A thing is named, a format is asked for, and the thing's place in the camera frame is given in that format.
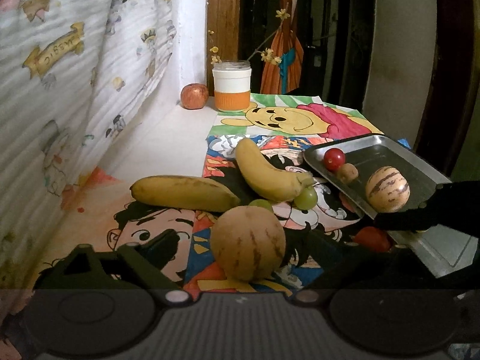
green grape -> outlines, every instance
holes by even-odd
[[[265,200],[265,199],[252,200],[250,202],[249,206],[263,207],[263,208],[266,208],[267,210],[273,212],[272,205],[270,204],[270,202],[268,200]]]
[[[317,204],[317,192],[314,187],[305,188],[300,195],[294,198],[295,207],[302,211],[311,210]]]

black circular disc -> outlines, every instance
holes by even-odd
[[[415,289],[421,288],[415,279],[404,281],[403,288],[408,289],[376,279],[339,290],[329,306],[332,321],[372,352],[412,356],[439,349],[458,327],[453,298],[442,290]]]
[[[37,290],[25,324],[42,349],[66,356],[110,354],[153,322],[155,304],[141,289]]]

yellow banana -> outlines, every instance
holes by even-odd
[[[235,148],[238,168],[247,184],[265,199],[290,202],[314,184],[310,173],[289,172],[268,162],[251,139],[244,138]]]
[[[141,203],[185,210],[225,212],[240,204],[227,187],[209,178],[150,176],[135,181],[130,190]]]

jar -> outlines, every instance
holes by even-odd
[[[248,61],[225,61],[213,67],[215,107],[240,112],[250,105],[251,67]]]

glass jar rim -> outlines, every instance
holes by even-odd
[[[222,61],[213,65],[216,71],[247,71],[250,69],[249,61]]]

